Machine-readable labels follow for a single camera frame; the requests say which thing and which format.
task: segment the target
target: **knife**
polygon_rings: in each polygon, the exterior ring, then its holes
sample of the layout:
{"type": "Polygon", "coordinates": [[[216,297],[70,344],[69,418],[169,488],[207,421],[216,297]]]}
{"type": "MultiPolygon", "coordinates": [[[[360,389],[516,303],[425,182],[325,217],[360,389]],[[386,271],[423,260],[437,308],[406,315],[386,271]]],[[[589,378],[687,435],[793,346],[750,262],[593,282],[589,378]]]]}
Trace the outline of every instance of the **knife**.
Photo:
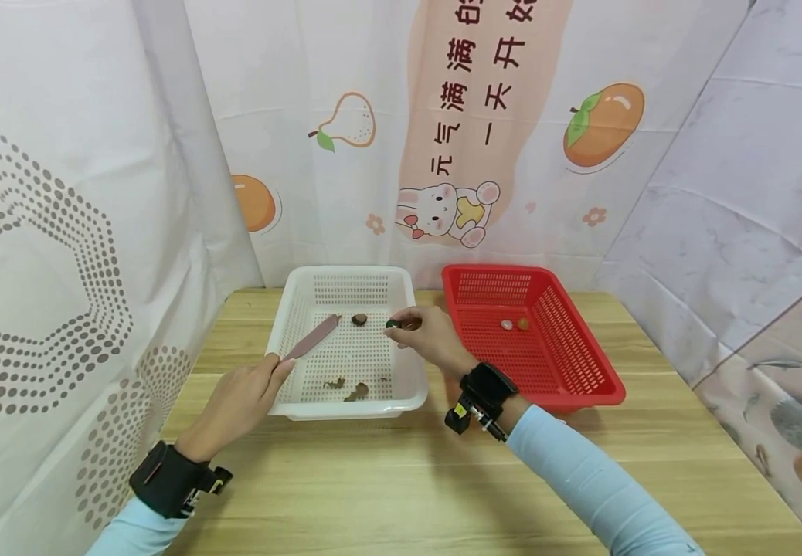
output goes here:
{"type": "Polygon", "coordinates": [[[340,324],[340,316],[330,315],[326,317],[324,322],[318,324],[317,327],[314,327],[312,332],[309,332],[307,336],[299,340],[299,344],[296,344],[290,350],[290,353],[287,353],[284,359],[298,359],[309,351],[312,351],[314,346],[317,346],[321,343],[321,340],[329,336],[338,324],[340,324]]]}

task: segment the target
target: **cartoon bunny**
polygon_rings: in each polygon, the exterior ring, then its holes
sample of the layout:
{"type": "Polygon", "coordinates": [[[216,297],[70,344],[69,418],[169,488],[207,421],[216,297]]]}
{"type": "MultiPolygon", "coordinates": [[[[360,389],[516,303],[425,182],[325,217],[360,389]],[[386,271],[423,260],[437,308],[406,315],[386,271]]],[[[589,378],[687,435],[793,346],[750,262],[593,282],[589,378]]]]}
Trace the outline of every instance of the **cartoon bunny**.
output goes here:
{"type": "Polygon", "coordinates": [[[473,248],[484,239],[491,205],[500,198],[500,186],[485,181],[478,189],[455,188],[450,183],[401,189],[395,223],[413,230],[413,239],[450,234],[473,248]]]}

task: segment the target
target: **hand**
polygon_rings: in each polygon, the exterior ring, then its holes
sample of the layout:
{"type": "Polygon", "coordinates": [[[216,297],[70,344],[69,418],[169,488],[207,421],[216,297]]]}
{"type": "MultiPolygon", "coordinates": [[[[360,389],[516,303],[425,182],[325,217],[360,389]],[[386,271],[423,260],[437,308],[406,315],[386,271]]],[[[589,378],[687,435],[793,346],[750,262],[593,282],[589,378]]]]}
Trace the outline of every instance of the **hand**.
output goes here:
{"type": "Polygon", "coordinates": [[[253,428],[268,415],[277,391],[296,365],[269,353],[254,368],[225,373],[194,425],[181,433],[175,449],[193,462],[208,462],[218,452],[253,428]]]}
{"type": "Polygon", "coordinates": [[[385,335],[397,341],[401,347],[412,347],[426,361],[437,365],[454,384],[459,384],[462,377],[478,364],[478,360],[462,346],[451,317],[440,308],[409,307],[391,318],[402,326],[421,321],[420,327],[415,330],[386,328],[385,335]]]}

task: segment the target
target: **persimmon illustration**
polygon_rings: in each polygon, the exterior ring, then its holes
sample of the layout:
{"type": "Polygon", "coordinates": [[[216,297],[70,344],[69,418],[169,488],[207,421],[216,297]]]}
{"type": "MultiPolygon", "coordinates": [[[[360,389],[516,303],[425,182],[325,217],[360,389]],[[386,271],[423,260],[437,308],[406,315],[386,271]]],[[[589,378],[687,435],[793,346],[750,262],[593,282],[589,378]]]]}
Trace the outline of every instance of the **persimmon illustration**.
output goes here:
{"type": "Polygon", "coordinates": [[[354,91],[343,94],[330,119],[308,136],[317,138],[318,146],[330,152],[336,152],[336,141],[358,148],[369,147],[376,136],[376,117],[370,100],[354,91]]]}
{"type": "Polygon", "coordinates": [[[630,83],[614,83],[572,107],[565,130],[565,156],[581,168],[592,168],[623,147],[642,121],[645,94],[630,83]]]}
{"type": "Polygon", "coordinates": [[[277,205],[271,192],[253,176],[238,174],[231,177],[235,182],[235,195],[247,232],[260,232],[267,228],[277,214],[277,205]]]}

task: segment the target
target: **white plastic basket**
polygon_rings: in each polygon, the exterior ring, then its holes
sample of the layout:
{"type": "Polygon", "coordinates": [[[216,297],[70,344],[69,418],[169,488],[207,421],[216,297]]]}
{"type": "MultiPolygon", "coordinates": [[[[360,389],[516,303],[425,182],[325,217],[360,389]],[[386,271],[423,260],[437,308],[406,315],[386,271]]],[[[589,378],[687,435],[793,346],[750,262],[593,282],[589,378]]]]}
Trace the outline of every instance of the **white plastic basket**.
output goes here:
{"type": "Polygon", "coordinates": [[[396,311],[415,304],[406,270],[381,266],[301,267],[290,273],[280,297],[268,351],[285,356],[326,317],[340,323],[302,356],[277,394],[271,415],[294,421],[397,417],[419,408],[429,393],[426,368],[413,350],[401,350],[382,332],[396,311]],[[367,315],[365,326],[351,317],[367,315]],[[342,388],[326,382],[345,379],[342,388]],[[370,392],[343,402],[364,382],[370,392]]]}

